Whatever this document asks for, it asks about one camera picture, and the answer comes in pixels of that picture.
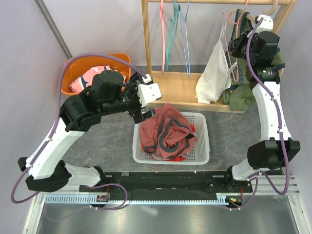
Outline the dusty rose tank top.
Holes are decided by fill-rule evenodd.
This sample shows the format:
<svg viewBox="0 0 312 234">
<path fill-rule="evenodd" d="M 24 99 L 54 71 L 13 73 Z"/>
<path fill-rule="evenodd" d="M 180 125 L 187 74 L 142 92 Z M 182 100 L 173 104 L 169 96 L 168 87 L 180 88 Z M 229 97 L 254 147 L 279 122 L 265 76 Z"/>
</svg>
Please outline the dusty rose tank top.
<svg viewBox="0 0 312 234">
<path fill-rule="evenodd" d="M 157 108 L 156 116 L 141 124 L 139 136 L 145 153 L 156 154 L 163 159 L 191 152 L 196 142 L 191 124 L 169 103 Z"/>
</svg>

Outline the red tank top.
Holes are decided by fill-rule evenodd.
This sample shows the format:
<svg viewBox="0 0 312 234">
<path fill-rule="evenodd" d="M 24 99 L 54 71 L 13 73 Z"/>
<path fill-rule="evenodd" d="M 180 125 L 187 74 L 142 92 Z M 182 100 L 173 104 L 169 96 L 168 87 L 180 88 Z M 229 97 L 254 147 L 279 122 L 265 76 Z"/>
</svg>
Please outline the red tank top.
<svg viewBox="0 0 312 234">
<path fill-rule="evenodd" d="M 195 134 L 197 134 L 194 124 L 191 124 L 191 129 L 195 132 Z M 142 147 L 142 150 L 144 151 L 143 142 L 141 142 L 141 147 Z M 156 154 L 151 154 L 149 156 L 151 156 L 153 160 L 157 160 L 157 161 L 177 161 L 177 162 L 181 162 L 181 161 L 186 160 L 189 157 L 190 153 L 191 152 L 180 154 L 179 156 L 177 156 L 177 157 L 175 157 L 173 159 L 169 159 L 169 158 L 163 159 L 162 157 L 159 157 Z"/>
</svg>

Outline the blue wire hanger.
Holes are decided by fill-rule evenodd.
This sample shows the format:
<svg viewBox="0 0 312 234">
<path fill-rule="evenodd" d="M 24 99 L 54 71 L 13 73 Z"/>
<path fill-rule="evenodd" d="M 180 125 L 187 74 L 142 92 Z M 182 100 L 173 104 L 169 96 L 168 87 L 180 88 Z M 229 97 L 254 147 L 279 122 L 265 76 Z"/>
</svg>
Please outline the blue wire hanger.
<svg viewBox="0 0 312 234">
<path fill-rule="evenodd" d="M 183 52 L 185 58 L 186 65 L 186 74 L 187 77 L 190 77 L 191 73 L 191 63 L 190 63 L 190 53 L 189 53 L 189 41 L 188 41 L 188 27 L 187 27 L 187 19 L 189 13 L 190 1 L 187 2 L 187 8 L 185 14 L 182 12 L 182 8 L 180 7 L 180 28 L 181 28 L 181 38 L 183 43 Z"/>
</svg>

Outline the teal plastic hanger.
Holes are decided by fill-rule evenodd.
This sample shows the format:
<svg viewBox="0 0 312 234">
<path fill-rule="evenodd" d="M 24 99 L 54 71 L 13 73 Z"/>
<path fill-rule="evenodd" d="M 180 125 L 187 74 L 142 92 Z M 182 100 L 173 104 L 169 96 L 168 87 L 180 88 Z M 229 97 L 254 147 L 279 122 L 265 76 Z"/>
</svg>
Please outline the teal plastic hanger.
<svg viewBox="0 0 312 234">
<path fill-rule="evenodd" d="M 174 43 L 177 35 L 177 27 L 178 27 L 178 21 L 179 21 L 179 12 L 180 12 L 180 4 L 176 2 L 176 0 L 173 1 L 173 17 L 171 19 L 171 27 L 169 31 L 169 36 L 167 40 L 166 50 L 165 50 L 165 65 L 164 65 L 164 71 L 168 71 L 169 69 L 169 62 L 170 58 L 173 52 Z"/>
</svg>

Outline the pink plastic hanger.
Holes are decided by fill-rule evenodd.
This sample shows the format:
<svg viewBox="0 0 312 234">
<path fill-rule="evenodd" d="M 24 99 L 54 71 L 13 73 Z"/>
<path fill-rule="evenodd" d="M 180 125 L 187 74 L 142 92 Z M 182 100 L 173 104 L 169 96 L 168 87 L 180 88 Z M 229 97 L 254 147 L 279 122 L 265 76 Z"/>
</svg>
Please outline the pink plastic hanger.
<svg viewBox="0 0 312 234">
<path fill-rule="evenodd" d="M 165 70 L 165 55 L 166 55 L 165 28 L 164 28 L 164 0 L 160 1 L 159 17 L 160 17 L 161 41 L 162 41 L 162 69 L 161 69 L 161 72 L 164 73 L 164 70 Z"/>
</svg>

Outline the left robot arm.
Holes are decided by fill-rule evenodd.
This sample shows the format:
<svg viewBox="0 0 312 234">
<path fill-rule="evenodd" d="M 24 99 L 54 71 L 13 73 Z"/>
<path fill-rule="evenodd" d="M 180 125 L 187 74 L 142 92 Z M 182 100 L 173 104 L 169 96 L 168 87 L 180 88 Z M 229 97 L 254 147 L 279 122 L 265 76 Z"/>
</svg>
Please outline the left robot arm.
<svg viewBox="0 0 312 234">
<path fill-rule="evenodd" d="M 25 182 L 30 191 L 50 193 L 65 186 L 105 190 L 107 180 L 99 166 L 72 166 L 62 157 L 103 116 L 128 112 L 136 124 L 155 116 L 154 110 L 141 110 L 162 97 L 159 85 L 150 76 L 143 78 L 137 73 L 127 83 L 123 81 L 119 72 L 104 70 L 94 76 L 90 86 L 67 98 L 60 108 L 57 127 L 43 141 L 44 149 L 36 151 L 39 156 L 18 160 L 20 169 L 29 174 Z"/>
</svg>

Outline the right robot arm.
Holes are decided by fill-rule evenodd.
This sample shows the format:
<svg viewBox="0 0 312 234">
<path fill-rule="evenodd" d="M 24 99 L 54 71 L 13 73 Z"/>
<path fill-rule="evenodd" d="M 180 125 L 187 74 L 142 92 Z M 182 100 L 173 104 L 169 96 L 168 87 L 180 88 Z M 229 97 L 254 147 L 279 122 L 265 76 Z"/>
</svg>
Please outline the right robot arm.
<svg viewBox="0 0 312 234">
<path fill-rule="evenodd" d="M 286 125 L 280 101 L 280 75 L 273 65 L 279 36 L 273 32 L 251 34 L 244 30 L 231 40 L 229 48 L 235 58 L 246 61 L 246 78 L 255 97 L 261 124 L 260 142 L 249 147 L 247 158 L 231 167 L 230 176 L 223 179 L 229 192 L 241 186 L 258 171 L 287 168 L 300 151 L 300 142 L 293 140 Z"/>
</svg>

